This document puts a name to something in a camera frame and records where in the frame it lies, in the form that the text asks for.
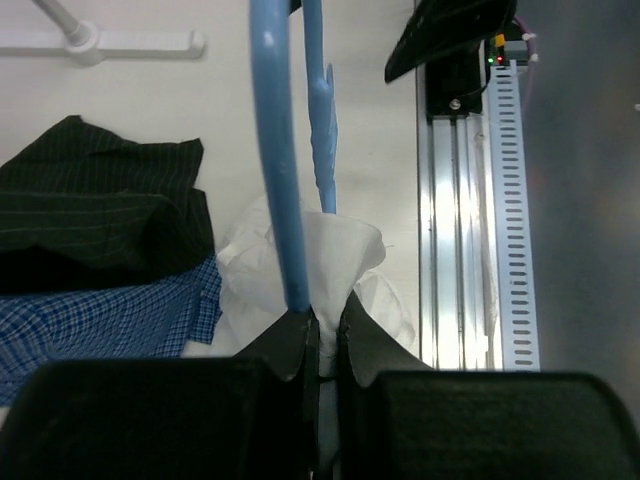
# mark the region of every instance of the gray floor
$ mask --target gray floor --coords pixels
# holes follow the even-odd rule
[[[640,424],[640,4],[519,3],[542,367],[603,377]]]

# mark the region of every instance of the blue checkered shirt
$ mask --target blue checkered shirt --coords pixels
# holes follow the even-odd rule
[[[0,297],[0,406],[46,362],[179,357],[187,340],[211,343],[220,285],[212,255],[152,285]]]

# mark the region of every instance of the white bracket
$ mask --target white bracket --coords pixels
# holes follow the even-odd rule
[[[204,35],[102,31],[76,20],[58,0],[33,0],[61,32],[2,31],[0,56],[69,56],[91,66],[106,58],[195,60],[206,46]]]

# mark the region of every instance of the pile of clothes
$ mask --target pile of clothes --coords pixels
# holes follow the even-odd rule
[[[47,362],[210,344],[220,276],[199,140],[67,117],[0,168],[0,407]]]

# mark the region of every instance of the white fabric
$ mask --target white fabric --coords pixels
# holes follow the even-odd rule
[[[311,304],[320,323],[320,374],[335,373],[336,330],[352,290],[364,308],[405,348],[415,331],[396,291],[373,270],[385,258],[380,231],[339,215],[303,213]],[[222,317],[210,354],[233,355],[286,312],[284,291],[265,198],[227,232],[218,251]]]
[[[211,345],[208,343],[200,343],[194,342],[193,340],[187,340],[187,343],[185,343],[184,349],[182,350],[182,354],[180,356],[182,358],[208,357],[210,349]]]

